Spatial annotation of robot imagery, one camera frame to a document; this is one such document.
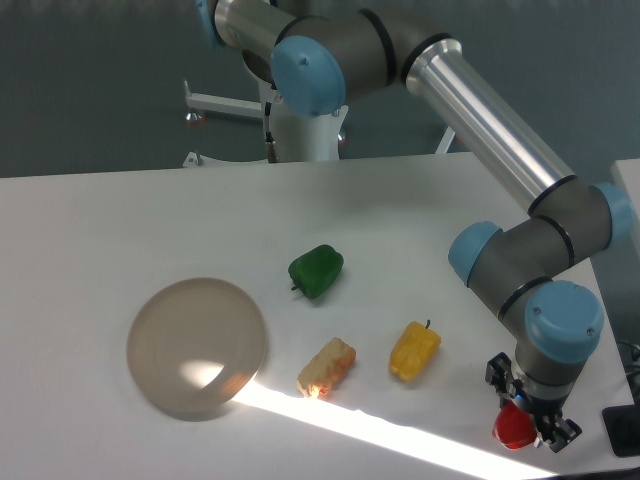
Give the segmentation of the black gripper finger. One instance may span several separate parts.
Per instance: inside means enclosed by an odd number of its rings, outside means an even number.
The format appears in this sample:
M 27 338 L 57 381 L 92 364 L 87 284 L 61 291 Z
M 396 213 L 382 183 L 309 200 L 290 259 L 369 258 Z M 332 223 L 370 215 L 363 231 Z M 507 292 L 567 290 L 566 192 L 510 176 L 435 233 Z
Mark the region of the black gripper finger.
M 511 371 L 511 359 L 506 353 L 500 352 L 487 362 L 485 382 L 494 388 L 500 403 L 507 403 L 514 398 L 516 389 Z
M 571 419 L 564 419 L 562 414 L 554 416 L 534 415 L 536 448 L 546 447 L 553 453 L 559 453 L 574 442 L 581 434 L 581 427 Z

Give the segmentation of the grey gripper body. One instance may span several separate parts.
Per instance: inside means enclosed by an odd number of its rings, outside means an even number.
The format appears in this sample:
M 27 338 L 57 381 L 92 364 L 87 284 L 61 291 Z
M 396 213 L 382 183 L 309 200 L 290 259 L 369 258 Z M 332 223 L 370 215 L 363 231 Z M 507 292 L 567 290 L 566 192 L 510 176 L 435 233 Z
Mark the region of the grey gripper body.
M 512 362 L 510 374 L 509 396 L 521 410 L 534 416 L 559 415 L 574 387 L 574 382 L 547 385 L 534 380 L 517 361 Z

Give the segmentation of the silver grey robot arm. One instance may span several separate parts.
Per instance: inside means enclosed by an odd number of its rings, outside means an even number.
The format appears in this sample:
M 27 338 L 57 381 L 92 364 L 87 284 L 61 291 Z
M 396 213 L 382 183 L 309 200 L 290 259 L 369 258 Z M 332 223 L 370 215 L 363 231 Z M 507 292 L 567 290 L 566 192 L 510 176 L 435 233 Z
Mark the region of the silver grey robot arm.
M 347 106 L 393 84 L 424 99 L 526 211 L 503 230 L 467 227 L 448 260 L 515 337 L 486 382 L 501 402 L 494 433 L 510 448 L 560 451 L 580 435 L 562 409 L 604 325 L 599 301 L 560 274 L 613 247 L 634 227 L 629 197 L 588 186 L 464 59 L 433 22 L 397 9 L 362 9 L 343 23 L 306 1 L 199 1 L 210 45 L 239 50 L 263 83 L 261 117 L 270 162 L 338 156 Z

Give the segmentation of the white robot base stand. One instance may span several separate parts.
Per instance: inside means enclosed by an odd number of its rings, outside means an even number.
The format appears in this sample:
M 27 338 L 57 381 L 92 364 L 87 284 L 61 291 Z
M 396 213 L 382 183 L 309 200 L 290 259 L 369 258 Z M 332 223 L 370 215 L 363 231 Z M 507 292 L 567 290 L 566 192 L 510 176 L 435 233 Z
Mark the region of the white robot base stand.
M 296 115 L 271 84 L 256 84 L 258 99 L 251 101 L 196 92 L 184 81 L 186 122 L 198 125 L 211 117 L 259 122 L 265 148 L 261 163 L 446 154 L 456 142 L 454 130 L 429 108 L 397 92 L 308 118 Z

